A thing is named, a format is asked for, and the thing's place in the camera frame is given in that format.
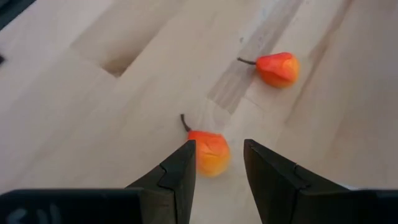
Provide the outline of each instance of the wooden table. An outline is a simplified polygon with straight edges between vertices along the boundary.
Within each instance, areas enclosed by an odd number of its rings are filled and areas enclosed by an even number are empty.
[[[184,143],[180,113],[233,156],[198,176],[192,223],[259,223],[245,138],[339,183],[397,188],[397,5],[37,0],[0,32],[0,189],[126,186]],[[236,61],[283,51],[302,64],[286,90]]]

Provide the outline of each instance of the black plastic part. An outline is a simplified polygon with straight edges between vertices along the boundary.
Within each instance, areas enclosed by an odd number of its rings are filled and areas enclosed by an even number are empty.
[[[244,161],[263,223],[398,223],[396,190],[348,190],[253,140]]]
[[[189,223],[195,142],[125,189],[15,190],[0,195],[0,223]]]
[[[0,0],[0,30],[29,7],[35,0]]]

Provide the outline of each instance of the wood grain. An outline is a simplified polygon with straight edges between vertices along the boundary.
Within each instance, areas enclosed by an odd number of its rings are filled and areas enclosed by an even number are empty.
[[[104,1],[78,26],[68,24],[74,32],[54,49],[46,39],[26,55],[10,38],[31,44],[13,27],[19,22],[0,32],[13,55],[0,68],[0,191],[124,187],[184,143],[180,113],[194,129],[224,134],[232,154],[223,175],[198,176],[192,223],[260,222],[245,138],[339,183],[398,186],[395,0],[172,3]],[[132,6],[142,13],[129,14]],[[163,7],[148,29],[106,28]],[[38,64],[27,62],[41,48]],[[236,61],[284,51],[302,64],[286,90]],[[119,78],[104,69],[125,56]]]

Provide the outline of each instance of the pear stem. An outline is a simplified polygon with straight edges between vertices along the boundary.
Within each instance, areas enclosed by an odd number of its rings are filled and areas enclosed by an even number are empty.
[[[181,117],[182,125],[184,125],[184,128],[185,128],[186,132],[190,132],[192,129],[186,124],[185,115],[184,114],[180,114],[180,117]]]
[[[248,64],[248,65],[256,65],[256,62],[252,62],[252,61],[249,61],[249,60],[245,60],[245,59],[242,59],[242,58],[240,58],[240,57],[238,57],[237,60],[240,61],[240,62],[246,63],[246,64]]]

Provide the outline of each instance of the fake fruit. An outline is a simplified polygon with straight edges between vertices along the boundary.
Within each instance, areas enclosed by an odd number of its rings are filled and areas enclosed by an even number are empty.
[[[193,131],[186,123],[184,114],[180,115],[182,124],[188,133],[188,140],[196,140],[197,169],[207,177],[216,177],[223,173],[229,164],[231,154],[228,143],[221,134],[205,131]]]
[[[240,62],[255,65],[264,82],[276,88],[293,85],[300,71],[300,63],[291,53],[279,53],[259,57],[255,62],[238,58]]]

